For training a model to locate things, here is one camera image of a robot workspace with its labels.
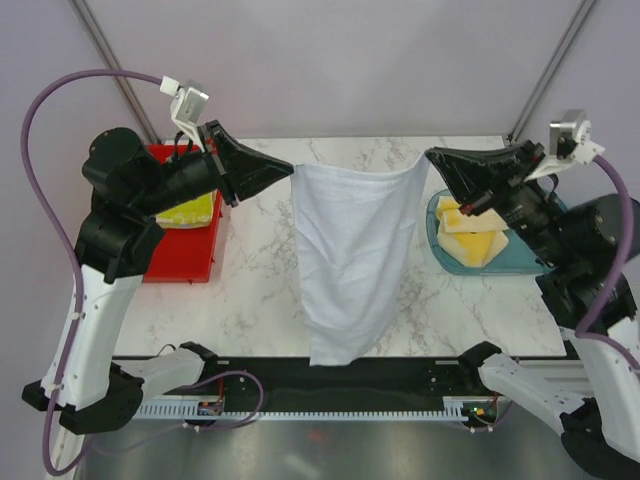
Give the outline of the yellow patterned towel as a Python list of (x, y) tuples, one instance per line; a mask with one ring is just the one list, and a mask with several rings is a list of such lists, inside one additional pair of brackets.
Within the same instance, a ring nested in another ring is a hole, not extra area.
[(164, 229), (197, 229), (208, 227), (214, 215), (216, 192), (172, 207), (154, 216)]

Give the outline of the light blue white towel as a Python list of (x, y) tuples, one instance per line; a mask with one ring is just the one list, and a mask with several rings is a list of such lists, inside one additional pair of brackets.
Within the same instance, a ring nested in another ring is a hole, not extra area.
[(428, 171), (424, 156), (388, 173), (296, 166), (291, 194), (311, 365), (352, 363), (394, 320)]

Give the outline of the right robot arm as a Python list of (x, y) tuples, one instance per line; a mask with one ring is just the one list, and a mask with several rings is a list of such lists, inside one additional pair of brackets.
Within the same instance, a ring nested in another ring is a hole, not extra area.
[(535, 415), (570, 458), (603, 479), (639, 475), (639, 322), (623, 276), (639, 253), (639, 205), (616, 172), (615, 192), (571, 209), (539, 186), (551, 159), (541, 145), (425, 153), (464, 215), (496, 212), (546, 271), (542, 300), (582, 362), (591, 392), (565, 392), (481, 342), (459, 357), (458, 385), (499, 393)]

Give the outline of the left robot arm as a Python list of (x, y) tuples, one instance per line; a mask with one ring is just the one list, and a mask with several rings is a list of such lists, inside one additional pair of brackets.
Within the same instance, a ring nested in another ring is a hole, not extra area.
[(74, 340), (60, 344), (46, 376), (22, 393), (76, 435), (119, 430), (160, 395), (187, 388), (207, 394), (217, 386), (213, 353), (194, 342), (142, 361), (113, 358), (128, 306), (165, 234), (157, 215), (211, 192), (234, 206), (294, 171), (239, 143), (216, 121), (199, 134), (201, 148), (163, 162), (128, 128), (108, 130), (90, 146), (82, 173), (93, 188), (91, 210), (71, 250), (81, 280), (65, 323)]

